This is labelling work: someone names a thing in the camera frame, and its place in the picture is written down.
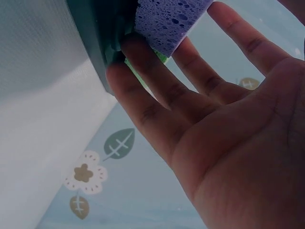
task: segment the brown leaf print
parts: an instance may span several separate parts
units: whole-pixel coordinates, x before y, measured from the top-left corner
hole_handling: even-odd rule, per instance
[[[80,219],[85,219],[89,214],[89,203],[84,197],[75,196],[70,200],[72,212]]]

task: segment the sponge holder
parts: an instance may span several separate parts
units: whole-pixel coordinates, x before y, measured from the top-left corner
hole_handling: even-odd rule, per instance
[[[137,0],[67,0],[84,47],[105,90],[112,94],[105,71],[124,61],[120,40],[134,28]]]

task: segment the green leaf print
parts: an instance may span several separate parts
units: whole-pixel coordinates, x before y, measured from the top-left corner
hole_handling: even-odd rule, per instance
[[[104,151],[108,157],[103,160],[106,161],[109,158],[121,159],[127,156],[134,143],[135,129],[124,129],[112,134],[105,142]]]

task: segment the finger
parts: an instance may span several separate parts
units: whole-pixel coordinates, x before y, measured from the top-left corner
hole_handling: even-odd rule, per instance
[[[176,64],[202,94],[210,96],[222,104],[230,104],[246,97],[250,91],[221,78],[209,64],[201,58],[188,38],[173,54]]]
[[[279,62],[290,57],[224,3],[214,2],[208,13],[265,76]]]
[[[161,106],[124,63],[107,69],[108,82],[133,123],[160,156],[170,164],[171,152],[188,124]]]
[[[218,108],[211,99],[181,83],[140,36],[126,38],[122,51],[164,107],[183,115],[191,123]]]

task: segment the green sponge layer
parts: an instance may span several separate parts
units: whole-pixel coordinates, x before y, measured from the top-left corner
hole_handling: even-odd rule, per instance
[[[158,51],[154,51],[156,53],[156,55],[159,57],[159,59],[162,61],[162,63],[166,63],[168,61],[169,58],[167,58],[165,55],[161,54]],[[129,60],[126,58],[125,60],[125,64],[127,64],[127,66],[131,69],[131,71],[133,72],[133,74],[138,78],[138,80],[140,81],[140,83],[143,85],[144,88],[147,87],[147,85],[145,84],[145,82],[143,81],[143,79],[140,77],[140,75],[136,72],[136,70],[132,67],[132,65],[130,64]]]

